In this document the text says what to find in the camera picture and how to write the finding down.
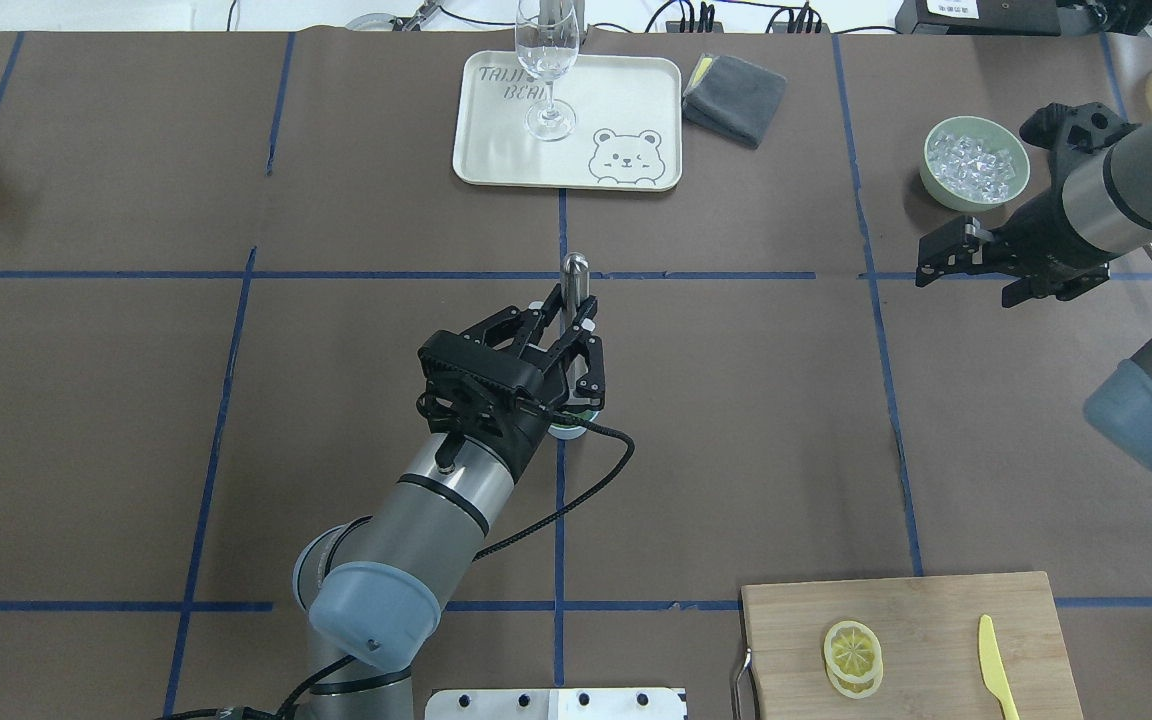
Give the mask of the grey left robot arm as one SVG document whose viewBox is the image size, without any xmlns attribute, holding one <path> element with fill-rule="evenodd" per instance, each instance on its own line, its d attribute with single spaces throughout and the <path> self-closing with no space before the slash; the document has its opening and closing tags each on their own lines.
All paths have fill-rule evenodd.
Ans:
<svg viewBox="0 0 1152 720">
<path fill-rule="evenodd" d="M 584 434 L 604 409 L 594 314 L 594 296 L 554 287 L 422 344 L 429 439 L 379 511 L 326 530 L 294 564 L 312 673 L 279 719 L 415 715 L 412 661 L 467 570 L 525 537 L 488 541 L 536 450 Z"/>
</svg>

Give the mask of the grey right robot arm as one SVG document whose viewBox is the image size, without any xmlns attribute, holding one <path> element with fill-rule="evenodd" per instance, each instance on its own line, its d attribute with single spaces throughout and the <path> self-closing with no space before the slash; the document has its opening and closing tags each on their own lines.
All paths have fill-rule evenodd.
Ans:
<svg viewBox="0 0 1152 720">
<path fill-rule="evenodd" d="M 916 285 L 1000 274 L 1002 306 L 1078 300 L 1111 281 L 1111 262 L 1152 245 L 1152 120 L 1137 124 L 1101 103 L 1051 103 L 1020 128 L 1048 152 L 1049 187 L 988 229 L 960 215 L 929 232 Z M 1152 471 L 1152 338 L 1120 361 L 1083 406 L 1098 433 Z"/>
</svg>

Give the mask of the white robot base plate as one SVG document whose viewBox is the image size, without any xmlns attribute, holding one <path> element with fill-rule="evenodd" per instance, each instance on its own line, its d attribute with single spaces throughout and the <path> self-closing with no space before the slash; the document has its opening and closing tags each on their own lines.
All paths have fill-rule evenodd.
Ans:
<svg viewBox="0 0 1152 720">
<path fill-rule="evenodd" d="M 445 689 L 425 719 L 687 719 L 685 692 L 668 687 Z"/>
</svg>

